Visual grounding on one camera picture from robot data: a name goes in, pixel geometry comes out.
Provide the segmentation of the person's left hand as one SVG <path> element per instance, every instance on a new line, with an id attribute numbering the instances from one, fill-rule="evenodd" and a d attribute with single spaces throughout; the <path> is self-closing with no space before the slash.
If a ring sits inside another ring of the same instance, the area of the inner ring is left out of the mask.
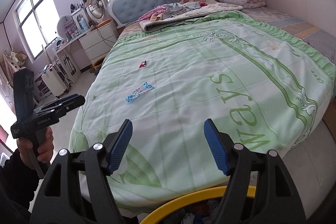
<path id="1" fill-rule="evenodd" d="M 45 140 L 38 148 L 38 161 L 46 164 L 52 159 L 52 155 L 54 152 L 53 141 L 54 137 L 52 128 L 47 127 L 45 130 Z M 35 169 L 29 157 L 29 151 L 33 148 L 33 144 L 31 143 L 31 141 L 24 137 L 18 138 L 17 146 L 22 162 L 29 168 Z"/>

